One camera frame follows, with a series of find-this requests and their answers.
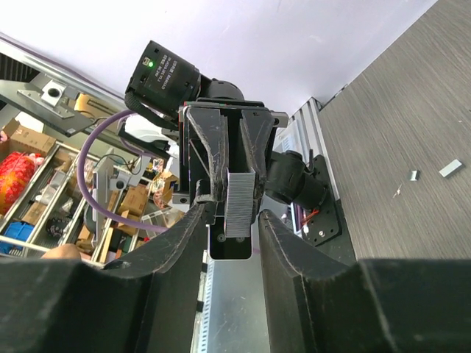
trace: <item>wooden panel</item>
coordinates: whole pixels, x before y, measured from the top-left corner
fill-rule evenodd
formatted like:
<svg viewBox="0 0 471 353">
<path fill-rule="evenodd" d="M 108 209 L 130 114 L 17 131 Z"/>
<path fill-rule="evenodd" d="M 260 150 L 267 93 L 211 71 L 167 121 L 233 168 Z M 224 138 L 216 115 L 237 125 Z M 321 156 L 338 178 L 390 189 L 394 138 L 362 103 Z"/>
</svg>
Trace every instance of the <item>wooden panel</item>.
<svg viewBox="0 0 471 353">
<path fill-rule="evenodd" d="M 470 33 L 471 1 L 440 0 L 321 111 L 357 257 L 471 257 Z"/>
</svg>

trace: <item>blue plastic container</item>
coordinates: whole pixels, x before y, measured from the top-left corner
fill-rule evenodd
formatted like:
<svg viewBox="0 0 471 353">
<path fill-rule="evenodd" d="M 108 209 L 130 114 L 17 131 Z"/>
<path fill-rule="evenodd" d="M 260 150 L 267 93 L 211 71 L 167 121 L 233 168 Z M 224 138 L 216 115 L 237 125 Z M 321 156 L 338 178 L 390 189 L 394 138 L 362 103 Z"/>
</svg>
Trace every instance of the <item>blue plastic container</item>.
<svg viewBox="0 0 471 353">
<path fill-rule="evenodd" d="M 11 223 L 7 231 L 5 232 L 5 237 L 9 237 L 16 240 L 26 241 L 31 234 L 32 230 L 34 229 L 33 226 L 29 224 L 22 223 L 22 222 L 15 222 Z M 8 254 L 13 247 L 17 248 L 18 250 L 22 250 L 21 246 L 15 246 L 9 243 L 0 242 L 0 252 L 2 254 Z"/>
</svg>

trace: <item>white panel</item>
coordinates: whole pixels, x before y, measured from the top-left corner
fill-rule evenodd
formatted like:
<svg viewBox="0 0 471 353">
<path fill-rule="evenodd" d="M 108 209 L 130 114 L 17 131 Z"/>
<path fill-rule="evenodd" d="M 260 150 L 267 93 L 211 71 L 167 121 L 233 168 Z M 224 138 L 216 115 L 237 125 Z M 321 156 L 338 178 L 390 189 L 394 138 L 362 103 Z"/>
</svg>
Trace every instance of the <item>white panel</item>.
<svg viewBox="0 0 471 353">
<path fill-rule="evenodd" d="M 2 16 L 0 32 L 119 93 L 153 39 L 292 114 L 331 98 L 435 1 L 8 1 L 21 21 Z"/>
</svg>

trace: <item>red bag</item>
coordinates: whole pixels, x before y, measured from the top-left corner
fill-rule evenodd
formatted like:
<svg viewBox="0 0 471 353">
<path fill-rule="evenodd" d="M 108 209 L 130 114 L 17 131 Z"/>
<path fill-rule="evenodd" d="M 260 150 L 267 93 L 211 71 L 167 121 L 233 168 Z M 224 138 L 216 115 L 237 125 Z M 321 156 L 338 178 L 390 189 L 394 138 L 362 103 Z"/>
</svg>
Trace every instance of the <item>red bag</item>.
<svg viewBox="0 0 471 353">
<path fill-rule="evenodd" d="M 26 155 L 13 152 L 0 163 L 0 214 L 8 212 L 35 173 L 35 164 Z"/>
</svg>

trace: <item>small metal block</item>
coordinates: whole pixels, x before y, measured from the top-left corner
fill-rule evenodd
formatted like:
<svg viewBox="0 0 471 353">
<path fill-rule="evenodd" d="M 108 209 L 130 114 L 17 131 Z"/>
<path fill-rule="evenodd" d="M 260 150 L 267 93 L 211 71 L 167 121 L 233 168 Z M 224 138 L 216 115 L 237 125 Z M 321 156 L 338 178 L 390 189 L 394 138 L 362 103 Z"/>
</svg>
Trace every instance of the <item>small metal block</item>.
<svg viewBox="0 0 471 353">
<path fill-rule="evenodd" d="M 416 182 L 417 180 L 419 180 L 420 178 L 420 171 L 411 171 L 411 173 L 409 173 L 409 180 L 411 182 Z"/>
<path fill-rule="evenodd" d="M 458 171 L 460 171 L 462 168 L 464 168 L 464 164 L 461 163 L 459 160 L 454 160 L 449 165 L 444 167 L 440 171 L 440 174 L 444 178 L 449 178 L 452 175 L 456 174 Z"/>
</svg>

